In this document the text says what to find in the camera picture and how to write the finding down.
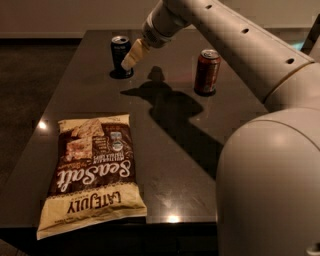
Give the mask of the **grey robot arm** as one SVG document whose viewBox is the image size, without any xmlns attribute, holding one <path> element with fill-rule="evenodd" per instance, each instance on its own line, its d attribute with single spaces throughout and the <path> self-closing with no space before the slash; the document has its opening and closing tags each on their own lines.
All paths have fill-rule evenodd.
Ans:
<svg viewBox="0 0 320 256">
<path fill-rule="evenodd" d="M 188 25 L 268 111 L 220 155 L 220 256 L 320 256 L 320 64 L 219 0 L 159 0 L 123 68 Z"/>
</svg>

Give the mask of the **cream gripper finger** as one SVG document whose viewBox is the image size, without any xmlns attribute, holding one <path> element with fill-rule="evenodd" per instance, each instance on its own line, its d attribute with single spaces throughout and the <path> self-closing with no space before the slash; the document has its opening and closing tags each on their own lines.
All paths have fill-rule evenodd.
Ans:
<svg viewBox="0 0 320 256">
<path fill-rule="evenodd" d="M 121 67 L 124 70 L 130 70 L 140 60 L 142 60 L 149 53 L 149 51 L 150 47 L 147 42 L 142 38 L 137 39 L 122 60 Z"/>
</svg>

